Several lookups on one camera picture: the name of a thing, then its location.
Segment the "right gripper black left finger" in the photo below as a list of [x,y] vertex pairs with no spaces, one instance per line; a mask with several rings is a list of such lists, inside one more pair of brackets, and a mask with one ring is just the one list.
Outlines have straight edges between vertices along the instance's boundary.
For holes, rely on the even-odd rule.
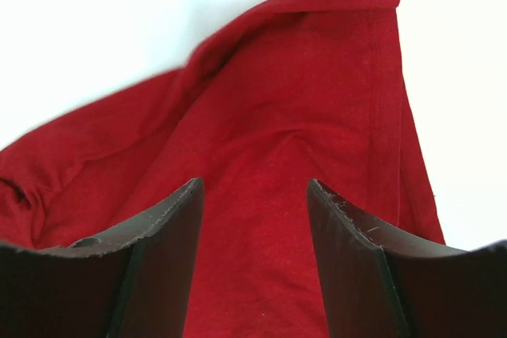
[[192,179],[70,246],[1,244],[4,337],[180,337],[204,209]]

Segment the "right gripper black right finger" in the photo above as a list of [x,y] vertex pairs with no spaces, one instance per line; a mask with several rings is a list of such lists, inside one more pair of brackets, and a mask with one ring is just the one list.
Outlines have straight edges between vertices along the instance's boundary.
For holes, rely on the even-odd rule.
[[318,180],[307,207],[332,337],[503,337],[506,243],[465,251],[410,234]]

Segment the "red t shirt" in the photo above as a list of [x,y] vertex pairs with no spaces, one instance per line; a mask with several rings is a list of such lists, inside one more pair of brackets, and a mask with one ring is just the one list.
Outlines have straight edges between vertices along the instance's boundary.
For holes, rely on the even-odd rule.
[[402,77],[399,0],[269,0],[182,68],[1,152],[1,236],[70,244],[200,177],[187,337],[324,337],[306,188],[444,240]]

